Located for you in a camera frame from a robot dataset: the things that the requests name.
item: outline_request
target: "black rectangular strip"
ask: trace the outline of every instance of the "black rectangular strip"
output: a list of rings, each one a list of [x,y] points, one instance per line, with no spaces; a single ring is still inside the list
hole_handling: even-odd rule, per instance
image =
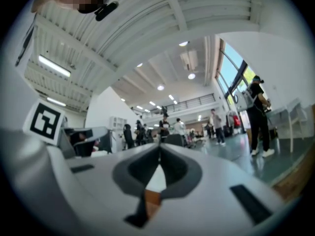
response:
[[[91,165],[91,164],[86,164],[86,165],[81,165],[81,166],[77,166],[77,167],[72,167],[70,168],[72,173],[79,173],[79,172],[82,172],[82,171],[87,171],[87,170],[90,170],[90,169],[93,169],[94,166]]]
[[[230,188],[248,215],[257,225],[271,216],[271,212],[243,185]]]

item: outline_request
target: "sneaker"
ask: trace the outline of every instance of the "sneaker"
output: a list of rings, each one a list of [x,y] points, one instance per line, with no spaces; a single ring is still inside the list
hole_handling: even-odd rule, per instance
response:
[[[274,149],[268,149],[267,151],[264,151],[262,153],[262,157],[267,157],[267,156],[273,155],[274,153],[275,153]]]
[[[251,155],[257,155],[258,154],[258,149],[253,149],[251,152]]]

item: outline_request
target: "gray floor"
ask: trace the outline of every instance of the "gray floor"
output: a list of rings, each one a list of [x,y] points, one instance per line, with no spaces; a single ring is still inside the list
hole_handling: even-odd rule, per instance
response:
[[[215,140],[208,140],[205,144],[197,144],[194,150],[228,159],[248,174],[272,186],[285,178],[301,162],[314,141],[314,138],[294,139],[294,150],[290,153],[289,139],[274,139],[270,142],[270,147],[276,152],[267,158],[261,156],[262,143],[258,145],[260,153],[253,158],[250,156],[246,134],[227,138],[226,147],[215,145]]]

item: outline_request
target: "wooden floor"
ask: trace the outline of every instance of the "wooden floor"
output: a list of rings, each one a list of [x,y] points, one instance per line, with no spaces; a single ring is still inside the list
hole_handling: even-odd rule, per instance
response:
[[[303,161],[284,180],[273,186],[285,202],[297,198],[315,169],[315,144],[308,151]]]

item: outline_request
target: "person in gray shirt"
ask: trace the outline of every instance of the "person in gray shirt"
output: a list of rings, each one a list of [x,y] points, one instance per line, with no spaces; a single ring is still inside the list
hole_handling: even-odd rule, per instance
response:
[[[221,118],[216,114],[216,110],[212,109],[212,118],[213,118],[213,125],[216,131],[216,136],[217,136],[217,145],[225,146],[225,140],[224,140],[224,134],[221,126]]]

